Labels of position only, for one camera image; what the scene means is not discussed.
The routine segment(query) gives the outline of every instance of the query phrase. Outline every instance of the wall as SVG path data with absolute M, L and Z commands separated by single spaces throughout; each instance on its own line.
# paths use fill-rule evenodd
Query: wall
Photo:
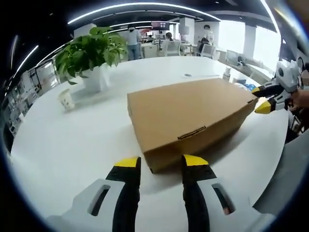
M 197 44 L 205 34 L 204 26 L 208 24 L 213 32 L 213 44 L 218 46 L 219 43 L 219 22 L 196 22 L 194 24 L 194 44 Z

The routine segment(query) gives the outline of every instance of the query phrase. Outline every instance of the green leaves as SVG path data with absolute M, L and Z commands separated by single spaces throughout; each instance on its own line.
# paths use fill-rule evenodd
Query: green leaves
M 92 28 L 90 35 L 80 36 L 67 43 L 56 56 L 57 72 L 71 77 L 78 73 L 81 78 L 88 78 L 83 76 L 83 71 L 93 70 L 104 63 L 118 65 L 120 54 L 127 52 L 126 42 L 118 33 L 107 33 L 110 30 Z

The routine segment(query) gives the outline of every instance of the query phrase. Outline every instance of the white desk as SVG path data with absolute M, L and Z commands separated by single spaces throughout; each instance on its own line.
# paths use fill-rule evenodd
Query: white desk
M 247 64 L 247 66 L 250 68 L 250 70 L 253 72 L 250 76 L 251 79 L 259 82 L 260 84 L 263 84 L 267 81 L 270 81 L 273 78 L 273 75 L 267 71 L 266 69 L 262 69 L 260 67 L 257 67 L 255 65 Z
M 187 232 L 180 173 L 151 174 L 127 112 L 128 92 L 222 76 L 225 65 L 201 57 L 163 57 L 120 63 L 110 70 L 111 89 L 101 102 L 65 113 L 57 100 L 63 83 L 30 108 L 15 137 L 12 161 L 16 179 L 40 215 L 60 215 L 73 198 L 124 157 L 141 156 L 137 232 Z M 231 71 L 234 78 L 248 77 Z M 217 176 L 248 194 L 253 205 L 278 165 L 288 124 L 286 111 L 251 113 L 231 141 L 210 152 Z

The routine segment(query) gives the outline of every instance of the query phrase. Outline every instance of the cardboard box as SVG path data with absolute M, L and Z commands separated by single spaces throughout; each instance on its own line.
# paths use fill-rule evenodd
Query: cardboard box
M 140 148 L 153 173 L 235 132 L 257 98 L 223 79 L 179 83 L 127 95 Z

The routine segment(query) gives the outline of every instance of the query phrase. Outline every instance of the black ceiling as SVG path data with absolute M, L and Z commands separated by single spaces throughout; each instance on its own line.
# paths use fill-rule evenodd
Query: black ceiling
M 190 7 L 202 12 L 229 10 L 251 12 L 263 16 L 268 16 L 263 8 L 260 0 L 55 0 L 55 1 L 8 1 L 6 2 L 6 16 L 2 16 L 2 23 L 6 31 L 4 34 L 5 41 L 2 43 L 5 53 L 2 53 L 6 60 L 5 70 L 0 77 L 1 83 L 12 76 L 25 56 L 39 45 L 35 53 L 27 60 L 23 68 L 19 71 L 21 74 L 25 70 L 35 66 L 43 57 L 71 40 L 70 34 L 73 30 L 88 24 L 95 23 L 98 26 L 110 26 L 120 23 L 134 21 L 149 21 L 149 20 L 170 20 L 181 14 L 192 15 L 204 20 L 213 20 L 203 14 L 192 11 L 167 7 L 167 6 L 126 6 L 122 8 L 114 8 L 106 11 L 101 11 L 87 17 L 84 17 L 71 25 L 67 22 L 86 14 L 90 11 L 103 8 L 106 6 L 117 5 L 127 2 L 164 2 L 169 4 L 181 5 Z M 115 14 L 126 11 L 142 11 L 148 12 L 133 12 L 125 14 Z M 13 59 L 13 68 L 10 69 L 10 51 L 14 36 L 18 35 L 18 40 L 15 47 Z

